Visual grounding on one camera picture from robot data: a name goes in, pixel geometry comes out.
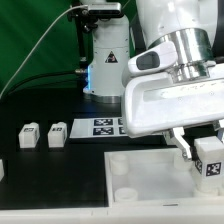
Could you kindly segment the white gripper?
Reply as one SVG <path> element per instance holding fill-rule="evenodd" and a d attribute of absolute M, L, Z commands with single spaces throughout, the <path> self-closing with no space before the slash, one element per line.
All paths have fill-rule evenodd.
<path fill-rule="evenodd" d="M 220 120 L 224 119 L 224 63 L 210 62 L 205 79 L 175 83 L 168 70 L 177 59 L 175 45 L 168 41 L 129 60 L 122 118 L 132 138 L 170 129 L 171 141 L 189 162 L 191 148 L 183 138 L 183 127 L 214 121 L 217 137 L 224 140 L 224 120 Z"/>

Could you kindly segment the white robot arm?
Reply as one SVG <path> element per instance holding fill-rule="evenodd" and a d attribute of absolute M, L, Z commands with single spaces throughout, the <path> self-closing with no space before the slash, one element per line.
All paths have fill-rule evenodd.
<path fill-rule="evenodd" d="M 119 102 L 128 136 L 163 132 L 190 160 L 184 129 L 224 119 L 224 62 L 212 50 L 221 0 L 136 0 L 138 31 L 116 4 L 81 2 L 96 20 L 84 94 Z"/>

